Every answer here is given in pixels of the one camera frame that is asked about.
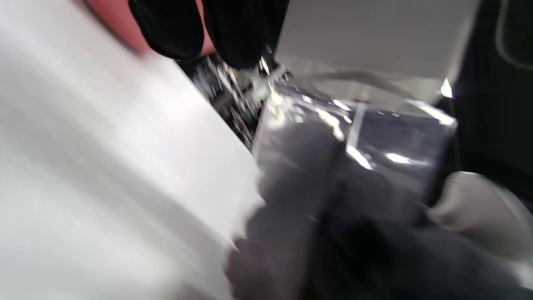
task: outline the white surface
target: white surface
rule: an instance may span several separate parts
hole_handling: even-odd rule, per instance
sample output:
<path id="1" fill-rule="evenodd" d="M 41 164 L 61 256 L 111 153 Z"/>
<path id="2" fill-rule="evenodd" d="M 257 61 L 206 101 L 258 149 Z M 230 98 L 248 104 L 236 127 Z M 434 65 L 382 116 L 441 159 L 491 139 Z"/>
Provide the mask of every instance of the white surface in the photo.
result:
<path id="1" fill-rule="evenodd" d="M 226 299 L 255 172 L 173 61 L 0 2 L 1 299 Z"/>
<path id="2" fill-rule="evenodd" d="M 291 0 L 276 58 L 297 78 L 360 71 L 434 103 L 461 69 L 479 0 Z M 338 99 L 397 96 L 358 82 L 320 82 Z"/>

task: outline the black object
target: black object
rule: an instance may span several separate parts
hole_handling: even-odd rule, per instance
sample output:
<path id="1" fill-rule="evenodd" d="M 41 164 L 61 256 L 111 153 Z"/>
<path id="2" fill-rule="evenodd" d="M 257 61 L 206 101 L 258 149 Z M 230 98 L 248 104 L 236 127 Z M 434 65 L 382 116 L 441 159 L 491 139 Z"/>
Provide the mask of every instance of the black object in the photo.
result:
<path id="1" fill-rule="evenodd" d="M 243 69 L 256 65 L 266 37 L 257 0 L 203 0 L 207 31 L 220 57 Z"/>
<path id="2" fill-rule="evenodd" d="M 159 54 L 196 58 L 204 43 L 204 26 L 194 0 L 130 0 L 130 10 L 144 38 Z"/>

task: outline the dark fabric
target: dark fabric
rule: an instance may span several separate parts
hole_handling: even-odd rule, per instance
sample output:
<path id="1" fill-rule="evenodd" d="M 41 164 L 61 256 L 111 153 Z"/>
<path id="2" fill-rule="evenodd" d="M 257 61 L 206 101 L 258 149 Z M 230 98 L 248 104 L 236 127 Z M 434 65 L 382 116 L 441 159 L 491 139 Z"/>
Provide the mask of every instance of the dark fabric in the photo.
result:
<path id="1" fill-rule="evenodd" d="M 318 299 L 530 299 L 481 248 L 431 222 L 421 203 L 389 202 L 394 187 L 382 175 L 343 165 L 311 258 Z"/>
<path id="2" fill-rule="evenodd" d="M 248 239 L 236 243 L 238 252 L 227 269 L 238 299 L 291 300 L 300 294 L 316 220 L 344 151 L 345 144 L 312 111 L 306 112 L 305 123 L 287 122 L 270 134 L 256 145 L 265 206 L 248 221 Z"/>
<path id="3" fill-rule="evenodd" d="M 477 247 L 424 216 L 324 226 L 309 283 L 319 299 L 532 299 Z"/>
<path id="4" fill-rule="evenodd" d="M 178 60 L 196 58 L 204 26 L 195 0 L 129 0 L 133 17 L 150 47 Z"/>
<path id="5" fill-rule="evenodd" d="M 217 53 L 230 66 L 256 65 L 267 38 L 258 0 L 203 0 L 207 31 Z"/>

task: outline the gray surface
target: gray surface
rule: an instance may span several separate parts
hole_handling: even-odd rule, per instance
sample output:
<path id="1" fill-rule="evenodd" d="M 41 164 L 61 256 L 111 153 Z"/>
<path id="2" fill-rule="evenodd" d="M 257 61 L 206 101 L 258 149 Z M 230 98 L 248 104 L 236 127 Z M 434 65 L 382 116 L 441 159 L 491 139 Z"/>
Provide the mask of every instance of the gray surface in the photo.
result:
<path id="1" fill-rule="evenodd" d="M 280 57 L 444 78 L 463 53 L 478 0 L 292 0 Z"/>

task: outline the clear plastic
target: clear plastic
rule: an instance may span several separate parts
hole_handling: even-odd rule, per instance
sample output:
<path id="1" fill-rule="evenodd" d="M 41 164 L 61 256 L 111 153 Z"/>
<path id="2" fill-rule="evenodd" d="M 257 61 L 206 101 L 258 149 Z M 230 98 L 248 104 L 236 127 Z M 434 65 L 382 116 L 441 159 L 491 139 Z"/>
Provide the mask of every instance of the clear plastic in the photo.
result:
<path id="1" fill-rule="evenodd" d="M 228 278 L 237 296 L 296 299 L 318 225 L 339 193 L 346 209 L 329 214 L 336 222 L 375 212 L 408 218 L 408 204 L 424 200 L 456 122 L 416 100 L 392 110 L 332 99 L 290 79 L 271 87 L 253 148 L 265 206 L 236 243 Z"/>

